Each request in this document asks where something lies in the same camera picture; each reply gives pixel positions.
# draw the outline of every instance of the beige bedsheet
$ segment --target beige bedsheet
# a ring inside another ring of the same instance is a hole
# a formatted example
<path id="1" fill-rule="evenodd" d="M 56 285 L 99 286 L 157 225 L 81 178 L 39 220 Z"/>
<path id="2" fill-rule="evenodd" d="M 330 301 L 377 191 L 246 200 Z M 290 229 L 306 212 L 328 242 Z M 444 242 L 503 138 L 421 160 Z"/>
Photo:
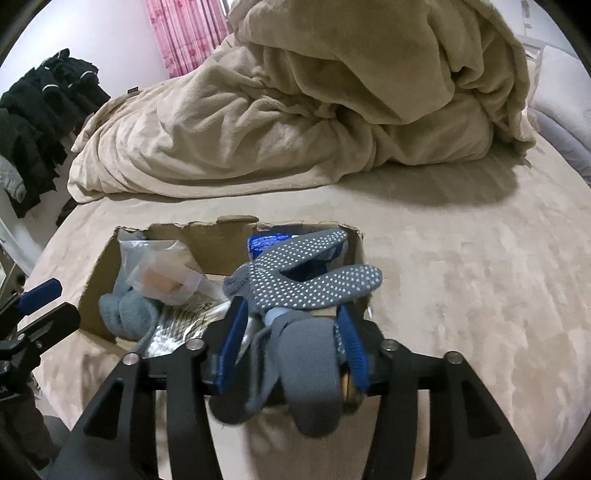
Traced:
<path id="1" fill-rule="evenodd" d="M 463 352 L 540 478 L 570 446 L 591 405 L 591 190 L 541 137 L 526 159 L 494 144 L 483 160 L 387 164 L 310 190 L 185 201 L 106 197 L 67 218 L 27 287 L 57 277 L 63 300 L 78 304 L 117 226 L 222 215 L 357 227 L 367 262 L 384 272 L 372 300 L 384 333 L 420 353 Z M 43 355 L 35 374 L 70 426 L 120 354 L 78 332 Z M 228 480 L 358 479 L 375 412 L 376 401 L 367 401 L 321 441 L 299 436 L 281 415 L 240 428 L 212 421 L 222 472 Z M 425 442 L 423 432 L 418 470 Z"/>

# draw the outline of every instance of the pink curtain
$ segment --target pink curtain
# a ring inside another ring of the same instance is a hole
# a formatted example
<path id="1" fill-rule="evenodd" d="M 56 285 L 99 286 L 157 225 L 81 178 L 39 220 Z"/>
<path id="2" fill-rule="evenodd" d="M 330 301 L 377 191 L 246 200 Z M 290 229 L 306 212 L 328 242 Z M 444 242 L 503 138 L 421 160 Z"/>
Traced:
<path id="1" fill-rule="evenodd" d="M 199 67 L 228 34 L 219 0 L 146 0 L 170 78 Z"/>

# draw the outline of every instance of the metal screw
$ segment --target metal screw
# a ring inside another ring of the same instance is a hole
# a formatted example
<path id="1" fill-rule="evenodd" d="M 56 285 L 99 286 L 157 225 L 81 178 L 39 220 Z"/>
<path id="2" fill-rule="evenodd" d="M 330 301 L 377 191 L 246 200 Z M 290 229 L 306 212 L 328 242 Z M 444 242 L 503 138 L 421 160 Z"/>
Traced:
<path id="1" fill-rule="evenodd" d="M 386 338 L 385 340 L 382 340 L 381 347 L 382 350 L 386 350 L 387 352 L 395 352 L 400 347 L 400 344 L 396 340 Z"/>
<path id="2" fill-rule="evenodd" d="M 185 347 L 189 350 L 201 350 L 205 347 L 205 342 L 200 338 L 191 338 L 187 343 L 185 343 Z"/>
<path id="3" fill-rule="evenodd" d="M 135 365 L 139 362 L 139 355 L 137 353 L 128 353 L 123 357 L 123 363 L 125 365 Z"/>
<path id="4" fill-rule="evenodd" d="M 445 359 L 454 365 L 459 365 L 464 361 L 464 357 L 460 352 L 448 352 L 445 354 Z"/>

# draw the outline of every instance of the blue package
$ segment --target blue package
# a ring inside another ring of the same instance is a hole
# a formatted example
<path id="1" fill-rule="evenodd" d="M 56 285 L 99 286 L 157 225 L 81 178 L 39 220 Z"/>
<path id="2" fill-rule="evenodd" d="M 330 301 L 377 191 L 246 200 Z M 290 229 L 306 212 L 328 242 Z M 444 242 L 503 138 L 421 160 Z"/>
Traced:
<path id="1" fill-rule="evenodd" d="M 268 233 L 266 235 L 252 235 L 248 237 L 248 258 L 254 260 L 271 245 L 297 237 L 290 233 Z"/>

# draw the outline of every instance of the cardboard box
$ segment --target cardboard box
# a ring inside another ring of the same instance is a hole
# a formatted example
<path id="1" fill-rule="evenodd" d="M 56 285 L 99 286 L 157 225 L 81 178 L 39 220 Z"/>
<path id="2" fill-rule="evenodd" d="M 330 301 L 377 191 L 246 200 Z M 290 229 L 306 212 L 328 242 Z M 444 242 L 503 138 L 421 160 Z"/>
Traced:
<path id="1" fill-rule="evenodd" d="M 149 240 L 181 241 L 187 245 L 204 273 L 228 276 L 248 261 L 246 242 L 251 235 L 276 232 L 303 235 L 337 226 L 348 234 L 344 265 L 362 263 L 363 248 L 359 231 L 347 225 L 330 222 L 287 222 L 281 225 L 269 225 L 258 222 L 257 218 L 250 216 L 228 216 L 219 218 L 216 223 L 195 222 L 188 225 L 157 223 L 144 230 L 144 233 Z M 117 232 L 115 232 L 96 263 L 79 303 L 82 317 L 80 328 L 110 342 L 114 342 L 115 338 L 100 317 L 98 301 L 101 295 L 113 290 L 120 266 L 121 255 Z M 367 299 L 360 299 L 358 307 L 361 311 L 366 309 L 367 303 Z"/>

